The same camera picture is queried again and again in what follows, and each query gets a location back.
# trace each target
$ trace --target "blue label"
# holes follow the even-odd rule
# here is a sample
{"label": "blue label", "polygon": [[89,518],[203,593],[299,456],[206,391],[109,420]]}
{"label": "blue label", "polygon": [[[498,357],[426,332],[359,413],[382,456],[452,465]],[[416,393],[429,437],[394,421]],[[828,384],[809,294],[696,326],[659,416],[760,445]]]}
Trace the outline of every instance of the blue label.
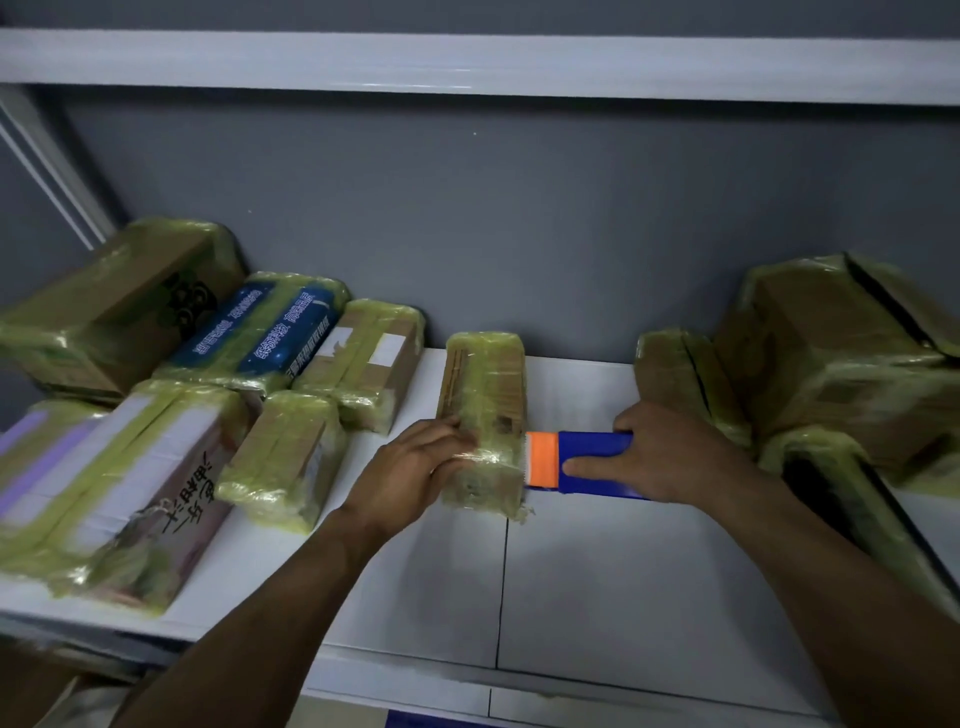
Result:
{"label": "blue label", "polygon": [[233,298],[217,309],[193,338],[170,357],[170,363],[178,367],[202,367],[223,346],[230,333],[270,295],[274,285],[271,281],[259,280],[241,286]]}
{"label": "blue label", "polygon": [[340,318],[333,307],[333,300],[333,292],[322,286],[303,286],[237,367],[237,372],[250,375],[283,372],[289,377],[298,375]]}

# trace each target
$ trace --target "white shelf beam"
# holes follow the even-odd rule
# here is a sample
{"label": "white shelf beam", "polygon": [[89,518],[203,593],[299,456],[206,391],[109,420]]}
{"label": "white shelf beam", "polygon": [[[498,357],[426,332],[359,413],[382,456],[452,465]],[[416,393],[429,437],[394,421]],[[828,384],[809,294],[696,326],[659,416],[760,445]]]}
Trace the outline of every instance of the white shelf beam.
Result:
{"label": "white shelf beam", "polygon": [[960,105],[960,41],[0,29],[0,83]]}

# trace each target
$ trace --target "black logo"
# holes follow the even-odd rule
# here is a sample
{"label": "black logo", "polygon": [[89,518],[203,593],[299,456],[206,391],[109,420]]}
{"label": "black logo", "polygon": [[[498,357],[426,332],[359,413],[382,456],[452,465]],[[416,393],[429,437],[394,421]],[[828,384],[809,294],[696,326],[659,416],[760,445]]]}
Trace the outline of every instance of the black logo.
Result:
{"label": "black logo", "polygon": [[207,311],[217,310],[217,297],[193,271],[175,273],[161,284],[168,296],[157,318],[164,327],[177,327],[180,340],[197,332],[197,324]]}

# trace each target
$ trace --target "white shelf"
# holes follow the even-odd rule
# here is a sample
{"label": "white shelf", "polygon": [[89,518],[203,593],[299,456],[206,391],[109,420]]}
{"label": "white shelf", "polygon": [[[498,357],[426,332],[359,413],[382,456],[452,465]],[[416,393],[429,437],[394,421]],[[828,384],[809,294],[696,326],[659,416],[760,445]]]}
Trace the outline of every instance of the white shelf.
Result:
{"label": "white shelf", "polygon": [[960,42],[0,29],[0,83],[960,104]]}
{"label": "white shelf", "polygon": [[[426,351],[395,433],[434,415],[444,360]],[[527,371],[534,428],[608,429],[636,401],[628,365],[528,357]],[[385,440],[354,436],[327,511]],[[960,505],[907,500],[948,568],[960,568]],[[370,563],[305,689],[476,715],[490,699],[479,686],[493,686],[499,717],[514,720],[560,710],[531,696],[542,693],[566,696],[576,715],[593,712],[590,701],[632,706],[651,725],[822,725],[815,716],[829,704],[786,616],[715,523],[638,500],[529,502],[536,513],[509,529],[431,507]],[[232,514],[158,619],[11,580],[0,581],[0,612],[197,640],[302,540]],[[600,720],[608,709],[596,710]]]}

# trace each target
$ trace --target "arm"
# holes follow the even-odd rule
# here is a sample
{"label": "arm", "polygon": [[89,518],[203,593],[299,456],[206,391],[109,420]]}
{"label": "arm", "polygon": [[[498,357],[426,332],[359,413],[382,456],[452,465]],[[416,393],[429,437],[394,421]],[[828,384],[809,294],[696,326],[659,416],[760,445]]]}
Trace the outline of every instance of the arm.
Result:
{"label": "arm", "polygon": [[614,427],[634,433],[612,458],[570,475],[617,480],[720,523],[777,594],[851,728],[946,726],[960,715],[960,625],[834,533],[714,428],[641,402]]}
{"label": "arm", "polygon": [[114,728],[282,728],[327,628],[374,554],[437,499],[450,460],[472,447],[424,420],[377,452],[303,546],[186,651]]}

